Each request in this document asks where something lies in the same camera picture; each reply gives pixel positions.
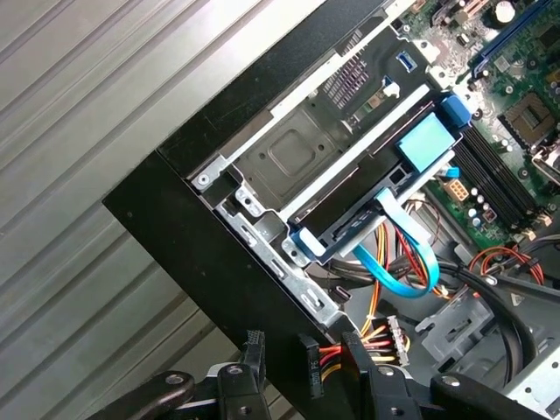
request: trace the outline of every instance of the metal sheet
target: metal sheet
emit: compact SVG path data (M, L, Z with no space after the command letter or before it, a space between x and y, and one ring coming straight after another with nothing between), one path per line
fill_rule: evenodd
M322 2L0 3L1 418L235 355L100 198Z

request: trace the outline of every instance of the usb port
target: usb port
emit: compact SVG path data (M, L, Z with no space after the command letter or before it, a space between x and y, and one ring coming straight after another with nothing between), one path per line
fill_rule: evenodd
M401 62L401 64L406 68L408 73L411 73L415 68L418 67L418 64L410 57L406 51L402 51L396 56L396 59Z

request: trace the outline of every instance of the black cable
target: black cable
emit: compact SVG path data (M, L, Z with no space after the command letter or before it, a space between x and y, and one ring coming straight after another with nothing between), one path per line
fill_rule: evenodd
M510 356L508 376L509 379L513 378L538 355L531 331L480 276L466 269L457 271L457 264L444 260L440 260L439 267L444 274L456 274L460 281L478 292L486 301L500 326L504 345Z
M521 319L505 304L503 299L488 285L481 276L478 276L466 267L455 262L439 258L439 268L442 274L457 278L461 283L467 285L487 303L495 316L496 323L500 328L504 347L506 348L506 382L519 374L537 355L538 348L529 328ZM344 261L332 261L329 270L339 280L371 285L374 279L364 267ZM406 255L397 257L389 267L389 273L399 277L410 271L410 262Z

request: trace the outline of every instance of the red wire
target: red wire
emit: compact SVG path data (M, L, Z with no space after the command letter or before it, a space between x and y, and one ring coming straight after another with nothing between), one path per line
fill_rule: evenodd
M402 250L404 251L404 253L406 254L407 258L410 261L410 265L412 266L412 269L414 270L414 272L416 273L418 278L424 283L424 281L425 281L424 273L422 272L422 270L418 266L416 258L414 258L414 256L412 255L412 253L410 251L410 248L409 248L409 244L404 240L403 234L401 234L401 232L399 232L398 229L395 230L395 233L396 233L396 237L398 238L399 242L401 243Z
M319 365L320 366L324 366L330 359L332 359L333 357L339 355L342 353L342 348L339 348L338 350L333 351L332 353L327 354L326 356L324 356L320 361L319 361Z

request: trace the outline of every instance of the black plastic part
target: black plastic part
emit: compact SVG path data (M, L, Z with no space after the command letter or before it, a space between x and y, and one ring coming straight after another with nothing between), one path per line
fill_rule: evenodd
M314 400L325 394L321 381L319 343L303 334L299 334L299 341L305 351L305 368L309 375L309 395Z
M255 376L255 383L261 391L264 391L264 380L266 377L264 353L264 332L249 331L248 339L243 345L239 362L251 368Z
M130 391L88 420L152 420L187 403L194 378L183 372L163 372Z
M404 374L395 367L385 367L383 374L371 361L353 333L342 335L342 375L346 396L357 419L421 419L420 406L410 395Z
M449 383L444 378L449 375L435 376L430 389L434 403L447 410L447 418L479 418L485 420L543 420L544 417L533 410L510 400L506 396L482 385L462 374L453 374Z
M218 392L220 420L270 420L269 407L250 366L240 363L220 369Z
M344 287L335 285L329 289L329 297L337 304L343 305L350 301L352 295Z

